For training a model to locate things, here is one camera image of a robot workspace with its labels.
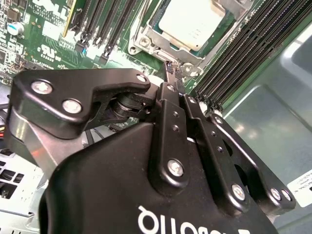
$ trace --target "black memory slot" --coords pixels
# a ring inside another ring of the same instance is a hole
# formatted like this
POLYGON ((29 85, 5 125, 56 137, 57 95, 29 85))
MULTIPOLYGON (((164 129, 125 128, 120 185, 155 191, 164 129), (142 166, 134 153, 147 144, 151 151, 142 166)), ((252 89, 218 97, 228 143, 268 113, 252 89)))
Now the black memory slot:
POLYGON ((257 52, 266 47, 266 42, 270 38, 268 34, 271 35, 272 30, 278 31, 276 24, 283 27, 289 12, 296 11, 298 5, 291 6, 292 4, 293 0, 264 2, 231 46, 212 66, 196 90, 212 99, 223 94, 224 89, 232 84, 233 80, 237 80, 238 71, 245 71, 246 62, 257 57, 257 52))
POLYGON ((96 12, 98 11, 98 5, 101 2, 101 0, 93 0, 93 1, 95 2, 94 7, 93 7, 92 12, 90 14, 91 17, 88 18, 87 23, 85 25, 83 35, 87 35, 88 31, 90 30, 90 25, 94 21, 96 12))
POLYGON ((240 70, 240 74, 234 76, 234 79, 232 79, 232 82, 229 85, 224 86, 218 92, 218 94, 213 96, 213 98, 217 100, 218 103, 224 103, 258 68, 258 66, 263 63, 268 58, 268 56, 270 56, 272 51, 278 47, 287 38, 287 36, 289 36, 293 29, 296 28, 305 18, 305 16, 311 12, 311 2, 311 0, 304 3, 301 2, 301 4, 299 6, 297 5, 296 8, 292 11, 291 15, 287 14, 288 17, 284 17, 284 21, 287 20, 287 22, 283 22, 282 25, 277 24, 279 25, 278 29, 276 29, 275 33, 268 39, 269 43, 267 44, 266 48, 258 52, 256 55, 257 59, 251 59, 247 67, 240 70))
POLYGON ((105 41, 108 33, 109 33, 109 29, 110 27, 112 26, 112 22, 114 20, 114 17, 118 11, 118 8, 120 6, 120 2, 121 0, 114 0, 113 3, 112 3, 112 6, 107 14, 107 17, 101 27, 101 29, 99 30, 99 33, 97 34, 97 38, 95 40, 95 42, 98 40, 98 38, 101 37, 101 40, 100 40, 100 45, 105 41))
POLYGON ((82 13, 81 13, 81 19, 79 20, 78 27, 77 27, 77 30, 76 30, 77 33, 81 31, 81 29, 83 27, 83 23, 87 19, 88 11, 89 11, 90 6, 91 6, 91 2, 92 2, 92 0, 87 0, 85 5, 84 5, 84 7, 83 7, 83 10, 82 10, 82 13))
POLYGON ((86 31, 87 34, 88 34, 88 39, 91 38, 91 36, 93 35, 93 33, 95 32, 96 30, 96 27, 98 26, 99 24, 99 20, 103 14, 103 11, 104 11, 104 8, 105 8, 105 5, 106 5, 106 2, 107 0, 100 0, 97 7, 96 7, 96 12, 91 20, 91 23, 90 23, 90 26, 88 28, 88 30, 86 31))
MULTIPOLYGON (((274 19, 275 19, 276 24, 271 24, 270 27, 274 28, 273 26, 277 26, 279 25, 279 23, 281 26, 284 26, 282 22, 276 21, 276 18, 287 19, 287 15, 284 16, 284 14, 285 14, 285 11, 280 11, 279 15, 275 14, 274 19)), ((267 20, 265 20, 263 23, 268 25, 266 22, 270 20, 271 18, 268 17, 267 20)), ((274 32, 279 31, 279 29, 274 28, 273 31, 274 32)), ((212 90, 206 91, 207 93, 209 93, 208 97, 211 97, 212 95, 215 96, 216 90, 218 90, 217 93, 219 93, 220 90, 222 90, 222 89, 219 89, 220 86, 227 87, 229 83, 231 82, 231 78, 236 78, 238 75, 237 72, 241 68, 245 68, 249 60, 254 59, 258 51, 263 49, 269 40, 270 40, 270 36, 268 36, 267 34, 259 36, 259 37, 257 36, 253 40, 250 40, 250 42, 247 43, 248 46, 246 46, 246 48, 248 48, 249 50, 248 51, 241 50, 239 54, 236 54, 235 57, 239 58, 239 60, 233 59, 230 63, 228 63, 226 67, 227 69, 223 69, 223 72, 220 74, 220 76, 222 77, 222 80, 217 85, 212 85, 212 88, 213 88, 212 90)))
MULTIPOLYGON (((286 38, 287 36, 289 36, 289 34, 292 32, 293 29, 295 29, 298 24, 311 12, 311 8, 312 6, 309 6, 307 9, 304 9, 305 10, 305 13, 300 13, 300 19, 296 19, 297 22, 295 22, 295 24, 293 24, 291 26, 291 29, 289 29, 288 33, 285 33, 283 35, 283 37, 278 41, 277 44, 280 44, 282 43, 286 38)), ((262 60, 261 60, 261 63, 264 62, 267 57, 271 54, 271 50, 268 51, 268 53, 264 56, 262 56, 262 60)), ((244 74, 244 76, 237 82, 235 83, 233 86, 231 86, 229 89, 229 91, 227 92, 224 92, 222 96, 218 97, 218 100, 220 103, 224 103, 238 88, 240 85, 242 85, 247 79, 248 77, 257 69, 257 64, 255 64, 253 66, 253 68, 250 70, 250 72, 244 74)))
POLYGON ((299 8, 300 6, 296 6, 294 7, 293 11, 289 11, 287 14, 284 11, 279 16, 279 19, 283 20, 280 22, 276 21, 275 25, 277 28, 274 28, 272 30, 274 34, 273 35, 267 34, 266 37, 264 37, 262 41, 260 41, 259 45, 252 50, 247 59, 243 60, 243 62, 238 66, 238 69, 236 69, 229 76, 229 78, 223 84, 223 88, 219 89, 215 94, 213 94, 213 97, 219 99, 220 96, 224 95, 224 93, 229 89, 229 87, 232 87, 233 84, 237 82, 239 77, 244 75, 244 71, 246 71, 247 68, 248 70, 250 69, 252 70, 252 68, 250 68, 251 64, 254 64, 256 62, 260 64, 260 61, 262 60, 262 55, 265 54, 266 52, 270 53, 270 51, 276 47, 275 41, 273 39, 283 28, 285 28, 285 25, 288 24, 287 22, 289 21, 289 19, 292 18, 292 15, 294 15, 299 10, 299 8))
POLYGON ((214 81, 214 79, 221 78, 220 76, 218 76, 218 73, 221 70, 220 67, 227 64, 224 59, 229 60, 228 58, 232 58, 231 56, 234 56, 240 47, 245 46, 244 43, 247 41, 248 37, 253 37, 253 35, 255 35, 255 33, 253 32, 253 28, 260 24, 267 15, 267 13, 270 12, 279 3, 280 1, 265 1, 262 4, 262 6, 257 10, 256 15, 251 18, 248 25, 243 28, 243 30, 231 43, 230 47, 226 49, 226 51, 221 55, 218 61, 210 68, 209 72, 205 75, 202 82, 196 88, 199 93, 202 94, 208 87, 210 87, 210 84, 214 81))
POLYGON ((137 2, 137 0, 128 0, 127 1, 126 6, 122 9, 122 13, 116 22, 112 36, 110 36, 106 48, 112 49, 116 45, 117 40, 120 37, 120 34, 123 30, 123 27, 125 26, 128 18, 129 18, 129 15, 130 15, 131 11, 133 10, 136 2, 137 2))

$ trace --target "green circuit board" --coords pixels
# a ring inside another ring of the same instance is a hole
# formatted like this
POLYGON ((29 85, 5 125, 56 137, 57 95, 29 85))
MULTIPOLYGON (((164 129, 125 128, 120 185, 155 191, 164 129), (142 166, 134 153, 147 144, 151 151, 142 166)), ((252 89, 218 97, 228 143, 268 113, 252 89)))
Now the green circuit board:
MULTIPOLYGON (((20 7, 15 2, 21 0, 2 1, 0 10, 0 51, 3 52, 5 59, 0 63, 0 71, 3 74, 14 74, 21 71, 21 67, 16 65, 16 56, 20 56, 26 61, 41 66, 44 69, 96 69, 96 68, 136 68, 147 75, 155 74, 161 68, 162 62, 148 53, 141 52, 137 55, 128 54, 128 42, 130 27, 135 17, 144 3, 144 0, 137 0, 131 11, 129 18, 118 40, 117 49, 104 65, 98 61, 98 56, 94 54, 80 53, 75 50, 77 38, 70 30, 66 37, 62 36, 66 21, 70 17, 71 7, 68 1, 73 0, 25 0, 26 7, 20 7), (7 11, 15 10, 20 14, 20 22, 24 27, 21 35, 13 36, 7 32, 9 22, 7 11)), ((73 11, 83 9, 86 0, 77 0, 73 11)), ((114 17, 118 18, 127 0, 121 0, 120 7, 114 17)), ((153 13, 153 10, 161 0, 153 0, 144 19, 142 26, 153 13)), ((112 0, 107 0, 103 16, 107 14, 112 0)), ((233 16, 227 13, 214 36, 208 40, 206 45, 197 56, 204 57, 217 42, 224 36, 226 31, 233 24, 233 16)), ((186 84, 187 91, 190 92, 197 78, 186 84)), ((0 78, 2 83, 10 84, 8 76, 0 78)))

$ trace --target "sticker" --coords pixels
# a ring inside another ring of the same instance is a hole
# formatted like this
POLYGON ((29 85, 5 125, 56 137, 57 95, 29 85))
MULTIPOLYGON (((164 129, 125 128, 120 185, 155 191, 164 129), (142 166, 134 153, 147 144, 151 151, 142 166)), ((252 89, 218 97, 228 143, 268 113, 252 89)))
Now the sticker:
POLYGON ((30 20, 30 15, 28 13, 25 13, 25 16, 24 16, 24 23, 26 24, 29 24, 29 20, 30 20))
POLYGON ((290 182, 287 187, 301 207, 312 204, 312 170, 290 182))
POLYGON ((44 22, 42 35, 50 37, 54 40, 59 40, 60 33, 61 29, 58 26, 50 23, 49 21, 44 22))

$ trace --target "black mount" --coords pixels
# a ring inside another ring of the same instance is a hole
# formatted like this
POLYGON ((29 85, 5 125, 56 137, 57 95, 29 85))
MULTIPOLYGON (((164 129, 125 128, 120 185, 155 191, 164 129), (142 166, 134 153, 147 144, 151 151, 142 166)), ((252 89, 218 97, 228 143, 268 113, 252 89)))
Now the black mount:
MULTIPOLYGON (((164 68, 160 87, 134 69, 27 71, 14 78, 10 109, 63 141, 140 119, 56 168, 40 205, 42 233, 277 234, 267 216, 293 209, 291 192, 222 117, 205 117, 184 94, 179 68, 164 68), (53 91, 34 92, 38 80, 53 91), (81 112, 66 112, 67 99, 78 101, 81 112)), ((13 150, 13 142, 23 144, 6 138, 13 150)))

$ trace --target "ram slot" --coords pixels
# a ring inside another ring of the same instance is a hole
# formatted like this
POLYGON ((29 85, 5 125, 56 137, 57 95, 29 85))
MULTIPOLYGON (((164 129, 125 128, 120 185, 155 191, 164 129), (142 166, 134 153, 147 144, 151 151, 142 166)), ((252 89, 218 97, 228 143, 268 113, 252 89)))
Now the ram slot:
POLYGON ((106 17, 106 19, 105 19, 105 21, 101 27, 101 30, 99 30, 99 33, 97 34, 97 37, 96 37, 94 43, 98 42, 99 38, 100 38, 100 41, 98 42, 98 44, 102 44, 105 41, 105 39, 109 33, 109 29, 112 26, 114 17, 118 11, 119 6, 120 6, 120 2, 121 2, 121 0, 114 0, 113 1, 111 9, 109 10, 109 12, 107 14, 107 17, 106 17))
POLYGON ((100 18, 103 15, 106 2, 107 2, 107 0, 100 0, 99 1, 98 6, 97 6, 97 11, 91 20, 91 23, 90 23, 88 30, 86 30, 86 33, 87 33, 86 41, 88 41, 90 39, 94 39, 93 36, 94 36, 94 34, 96 34, 96 29, 97 29, 97 26, 99 25, 100 18))
POLYGON ((94 17, 99 0, 87 0, 81 13, 81 18, 76 28, 76 34, 82 32, 81 40, 85 36, 85 29, 89 28, 89 25, 94 17))
POLYGON ((106 44, 105 51, 101 55, 99 62, 106 63, 108 60, 108 57, 110 56, 112 50, 114 49, 114 46, 117 43, 117 40, 120 37, 120 34, 129 18, 130 13, 132 12, 137 0, 128 0, 126 2, 126 6, 123 7, 122 13, 119 16, 116 25, 114 27, 114 30, 106 44))

